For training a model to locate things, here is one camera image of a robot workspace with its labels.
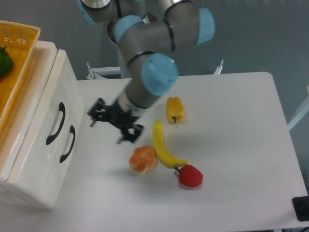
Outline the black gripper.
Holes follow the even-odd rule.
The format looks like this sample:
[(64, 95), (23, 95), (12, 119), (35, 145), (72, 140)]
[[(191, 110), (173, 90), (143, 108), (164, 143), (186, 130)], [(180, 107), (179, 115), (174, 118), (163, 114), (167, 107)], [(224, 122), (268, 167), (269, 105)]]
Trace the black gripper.
[(90, 127), (93, 127), (96, 122), (108, 122), (120, 129), (122, 136), (116, 142), (117, 144), (122, 142), (135, 143), (144, 129), (144, 126), (135, 124), (138, 117), (132, 116), (131, 110), (123, 111), (117, 101), (112, 105), (106, 105), (102, 98), (98, 98), (87, 115), (92, 120)]

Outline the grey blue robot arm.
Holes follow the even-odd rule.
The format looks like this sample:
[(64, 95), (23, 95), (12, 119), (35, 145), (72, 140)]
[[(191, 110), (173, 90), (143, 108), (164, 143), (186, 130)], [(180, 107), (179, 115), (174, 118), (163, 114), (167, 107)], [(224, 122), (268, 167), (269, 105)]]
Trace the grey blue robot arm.
[(77, 4), (88, 24), (114, 23), (112, 37), (131, 76), (112, 105), (98, 99), (88, 115), (93, 122), (109, 122), (121, 131), (121, 141), (133, 143), (143, 130), (136, 121), (178, 78), (168, 53), (211, 40), (213, 14), (190, 0), (162, 0), (164, 18), (147, 22), (143, 0), (80, 0)]

